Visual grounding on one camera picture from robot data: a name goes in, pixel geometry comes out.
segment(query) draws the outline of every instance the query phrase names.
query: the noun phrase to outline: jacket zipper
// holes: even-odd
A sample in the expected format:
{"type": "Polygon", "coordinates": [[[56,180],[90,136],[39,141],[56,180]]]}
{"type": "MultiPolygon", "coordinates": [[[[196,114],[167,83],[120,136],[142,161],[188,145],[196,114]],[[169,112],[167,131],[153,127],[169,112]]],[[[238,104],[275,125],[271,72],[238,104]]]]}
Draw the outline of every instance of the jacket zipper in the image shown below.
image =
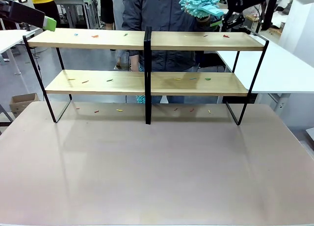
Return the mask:
{"type": "MultiPolygon", "coordinates": [[[[171,4],[170,4],[170,16],[169,16],[168,31],[170,31],[171,13],[172,13],[172,0],[171,0],[171,4]]],[[[164,69],[163,69],[164,71],[166,71],[167,59],[168,59],[168,51],[166,51],[166,56],[165,56],[165,66],[164,66],[164,69]]]]}

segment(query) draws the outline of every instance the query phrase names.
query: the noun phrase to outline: jacket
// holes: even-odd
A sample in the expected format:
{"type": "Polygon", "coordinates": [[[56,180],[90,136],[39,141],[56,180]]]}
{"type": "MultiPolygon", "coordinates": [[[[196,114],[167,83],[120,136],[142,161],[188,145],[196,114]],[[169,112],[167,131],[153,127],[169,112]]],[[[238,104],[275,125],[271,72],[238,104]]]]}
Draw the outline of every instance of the jacket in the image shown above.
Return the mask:
{"type": "MultiPolygon", "coordinates": [[[[123,30],[145,31],[151,26],[153,31],[213,31],[211,16],[205,23],[181,10],[180,0],[123,0],[123,30]]],[[[143,51],[130,52],[139,54],[139,62],[144,65],[143,51]]],[[[152,71],[180,72],[195,65],[194,51],[152,51],[152,71]]]]}

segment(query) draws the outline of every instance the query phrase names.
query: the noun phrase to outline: blue pants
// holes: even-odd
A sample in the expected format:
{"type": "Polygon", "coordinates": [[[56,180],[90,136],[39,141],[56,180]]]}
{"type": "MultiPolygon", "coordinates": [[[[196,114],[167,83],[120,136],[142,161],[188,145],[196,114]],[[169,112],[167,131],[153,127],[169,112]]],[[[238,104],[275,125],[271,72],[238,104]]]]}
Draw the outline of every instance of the blue pants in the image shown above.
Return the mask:
{"type": "MultiPolygon", "coordinates": [[[[141,72],[144,71],[142,66],[139,67],[141,72]]],[[[194,67],[191,67],[183,72],[191,73],[194,71],[194,67]]],[[[152,104],[160,103],[162,96],[152,96],[152,104]]],[[[184,103],[184,96],[167,96],[168,103],[184,103]]]]}

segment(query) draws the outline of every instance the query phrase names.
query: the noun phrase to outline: white wall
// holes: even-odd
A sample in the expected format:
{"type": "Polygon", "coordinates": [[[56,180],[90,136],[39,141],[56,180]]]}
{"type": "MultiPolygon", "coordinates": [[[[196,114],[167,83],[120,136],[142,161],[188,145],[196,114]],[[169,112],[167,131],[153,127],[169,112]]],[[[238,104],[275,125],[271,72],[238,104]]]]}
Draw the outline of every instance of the white wall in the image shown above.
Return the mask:
{"type": "MultiPolygon", "coordinates": [[[[314,4],[302,5],[294,0],[279,45],[312,67],[314,67],[313,29],[314,4]]],[[[314,127],[314,94],[291,95],[281,118],[292,129],[314,127]]]]}

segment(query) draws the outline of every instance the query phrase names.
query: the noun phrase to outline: shelf board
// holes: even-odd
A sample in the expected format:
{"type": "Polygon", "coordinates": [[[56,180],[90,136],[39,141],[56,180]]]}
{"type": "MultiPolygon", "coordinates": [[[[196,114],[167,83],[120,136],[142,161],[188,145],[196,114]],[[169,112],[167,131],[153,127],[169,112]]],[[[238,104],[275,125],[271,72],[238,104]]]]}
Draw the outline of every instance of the shelf board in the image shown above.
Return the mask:
{"type": "MultiPolygon", "coordinates": [[[[144,35],[144,31],[57,28],[55,32],[45,31],[33,37],[28,43],[31,47],[143,50],[144,35]]],[[[154,31],[152,50],[259,51],[263,45],[243,32],[154,31]]]]}
{"type": "Polygon", "coordinates": [[[33,37],[28,44],[31,47],[143,50],[144,35],[144,31],[56,28],[54,32],[44,31],[33,37]]]}
{"type": "Polygon", "coordinates": [[[46,87],[48,94],[144,95],[144,74],[87,70],[62,70],[46,87]]]}
{"type": "Polygon", "coordinates": [[[152,33],[152,50],[262,51],[263,47],[243,32],[152,33]]]}
{"type": "MultiPolygon", "coordinates": [[[[48,94],[144,95],[144,74],[62,70],[46,91],[48,94]]],[[[152,95],[246,96],[247,90],[233,73],[162,72],[152,73],[152,95]]]]}

